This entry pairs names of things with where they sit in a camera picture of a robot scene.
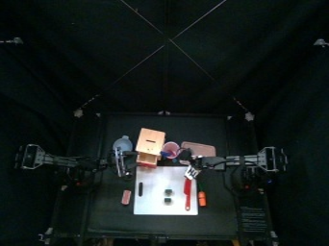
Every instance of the screwdriver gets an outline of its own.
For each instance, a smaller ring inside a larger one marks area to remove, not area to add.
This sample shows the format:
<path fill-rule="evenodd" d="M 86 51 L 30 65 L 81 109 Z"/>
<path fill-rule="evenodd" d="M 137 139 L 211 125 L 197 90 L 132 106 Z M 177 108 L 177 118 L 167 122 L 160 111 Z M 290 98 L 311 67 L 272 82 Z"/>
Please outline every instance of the screwdriver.
<path fill-rule="evenodd" d="M 204 207 L 205 204 L 207 204 L 207 202 L 205 202 L 205 192 L 203 191 L 203 188 L 201 188 L 199 182 L 197 182 L 197 187 L 199 187 L 199 192 L 197 192 L 199 206 Z"/>

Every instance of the light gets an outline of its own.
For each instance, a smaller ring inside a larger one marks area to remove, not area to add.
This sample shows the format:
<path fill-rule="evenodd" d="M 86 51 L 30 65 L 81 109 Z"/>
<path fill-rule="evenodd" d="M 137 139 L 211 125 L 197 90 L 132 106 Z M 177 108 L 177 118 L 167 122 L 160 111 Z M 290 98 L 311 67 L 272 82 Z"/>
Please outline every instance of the light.
<path fill-rule="evenodd" d="M 321 45 L 322 46 L 322 48 L 325 47 L 325 45 L 329 45 L 329 43 L 327 42 L 325 42 L 325 40 L 322 39 L 322 38 L 319 38 L 315 42 L 314 42 L 314 44 L 312 45 Z"/>
<path fill-rule="evenodd" d="M 10 40 L 0 40 L 0 43 L 13 43 L 14 45 L 22 44 L 22 40 L 20 37 L 14 37 L 14 39 Z"/>

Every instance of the black curtain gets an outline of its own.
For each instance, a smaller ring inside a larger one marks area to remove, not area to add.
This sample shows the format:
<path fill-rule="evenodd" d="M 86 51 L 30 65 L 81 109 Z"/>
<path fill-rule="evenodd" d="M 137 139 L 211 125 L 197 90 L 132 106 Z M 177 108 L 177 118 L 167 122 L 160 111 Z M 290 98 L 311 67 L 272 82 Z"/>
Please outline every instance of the black curtain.
<path fill-rule="evenodd" d="M 282 245 L 323 245 L 329 228 L 329 50 L 312 50 L 255 117 L 262 146 L 282 147 L 288 166 L 270 196 Z"/>

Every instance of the orange box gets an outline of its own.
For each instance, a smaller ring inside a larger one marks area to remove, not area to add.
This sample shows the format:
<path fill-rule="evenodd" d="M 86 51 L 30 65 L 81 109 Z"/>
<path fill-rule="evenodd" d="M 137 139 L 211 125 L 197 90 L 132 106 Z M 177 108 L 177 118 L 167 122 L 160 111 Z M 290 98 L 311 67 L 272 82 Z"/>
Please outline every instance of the orange box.
<path fill-rule="evenodd" d="M 160 160 L 160 150 L 164 144 L 163 132 L 141 128 L 136 151 L 139 152 L 136 162 L 147 167 L 156 167 L 156 162 Z"/>

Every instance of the red tool handle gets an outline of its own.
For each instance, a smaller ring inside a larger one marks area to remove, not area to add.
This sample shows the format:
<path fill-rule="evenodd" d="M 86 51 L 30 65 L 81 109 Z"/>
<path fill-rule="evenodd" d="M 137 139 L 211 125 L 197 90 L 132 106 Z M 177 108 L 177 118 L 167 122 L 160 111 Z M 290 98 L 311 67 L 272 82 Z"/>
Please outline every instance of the red tool handle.
<path fill-rule="evenodd" d="M 184 200 L 184 209 L 185 210 L 189 210 L 189 188 L 191 188 L 191 180 L 184 179 L 183 193 L 185 195 L 185 200 Z"/>
<path fill-rule="evenodd" d="M 184 209 L 189 210 L 189 196 L 185 196 Z"/>

